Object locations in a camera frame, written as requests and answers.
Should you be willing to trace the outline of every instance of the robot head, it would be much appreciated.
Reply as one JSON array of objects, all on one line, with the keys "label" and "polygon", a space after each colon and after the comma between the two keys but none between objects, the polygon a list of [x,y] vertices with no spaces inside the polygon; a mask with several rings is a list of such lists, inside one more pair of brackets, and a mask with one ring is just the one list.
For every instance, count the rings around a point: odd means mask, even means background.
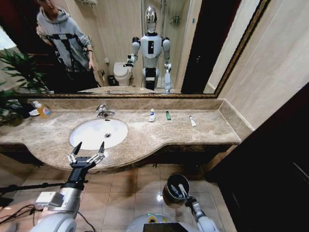
[{"label": "robot head", "polygon": [[156,12],[155,8],[150,6],[146,10],[146,24],[148,33],[152,34],[155,32],[155,26],[156,26]]}]

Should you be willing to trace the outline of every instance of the faucet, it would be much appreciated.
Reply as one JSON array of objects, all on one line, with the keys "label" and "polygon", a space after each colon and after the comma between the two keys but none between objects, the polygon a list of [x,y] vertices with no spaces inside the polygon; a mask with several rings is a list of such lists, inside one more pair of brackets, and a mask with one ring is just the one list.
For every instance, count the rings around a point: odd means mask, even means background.
[{"label": "faucet", "polygon": [[109,111],[106,105],[99,105],[96,109],[96,112],[98,113],[98,117],[115,115],[115,112]]}]

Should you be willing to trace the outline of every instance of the gray hoodie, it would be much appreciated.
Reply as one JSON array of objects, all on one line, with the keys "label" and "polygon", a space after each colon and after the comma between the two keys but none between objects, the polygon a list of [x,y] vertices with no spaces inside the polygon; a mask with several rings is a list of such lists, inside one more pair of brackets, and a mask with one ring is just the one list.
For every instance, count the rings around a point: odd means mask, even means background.
[{"label": "gray hoodie", "polygon": [[[91,42],[85,34],[81,32],[81,29],[75,22],[75,20],[63,9],[59,9],[58,17],[55,21],[50,20],[45,14],[44,9],[41,7],[40,12],[37,15],[38,24],[44,30],[47,36],[59,35],[61,38],[66,38],[64,34],[77,35],[82,46],[87,48],[91,46]],[[75,38],[69,39],[72,54],[77,61],[79,61],[82,66],[89,71],[89,61],[83,52],[83,48],[77,42]],[[71,58],[69,52],[66,50],[64,44],[61,40],[53,39],[58,52],[64,61],[64,64],[68,71],[72,72]]]}]

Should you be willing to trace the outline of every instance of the gold mirror frame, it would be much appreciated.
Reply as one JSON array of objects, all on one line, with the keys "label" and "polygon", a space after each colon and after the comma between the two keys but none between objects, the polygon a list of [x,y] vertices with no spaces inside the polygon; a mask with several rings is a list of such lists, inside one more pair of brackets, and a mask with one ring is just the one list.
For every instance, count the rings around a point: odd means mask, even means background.
[{"label": "gold mirror frame", "polygon": [[35,99],[35,98],[52,98],[52,99],[63,99],[63,98],[78,98],[78,99],[107,99],[107,98],[218,98],[224,84],[226,83],[228,77],[232,73],[239,57],[241,56],[246,44],[250,40],[254,29],[259,23],[267,5],[271,0],[260,0],[255,12],[244,32],[242,38],[227,66],[221,80],[213,94],[86,94],[86,93],[73,93],[73,94],[19,94],[17,98],[19,99]]}]

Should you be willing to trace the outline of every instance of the green tube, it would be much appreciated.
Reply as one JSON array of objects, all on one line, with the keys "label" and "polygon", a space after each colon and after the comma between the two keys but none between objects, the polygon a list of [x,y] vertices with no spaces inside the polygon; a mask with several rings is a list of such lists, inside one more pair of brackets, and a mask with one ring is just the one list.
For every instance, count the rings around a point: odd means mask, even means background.
[{"label": "green tube", "polygon": [[169,116],[169,112],[168,112],[168,111],[166,111],[166,118],[167,118],[168,120],[171,120],[171,118],[170,118],[170,116]]}]

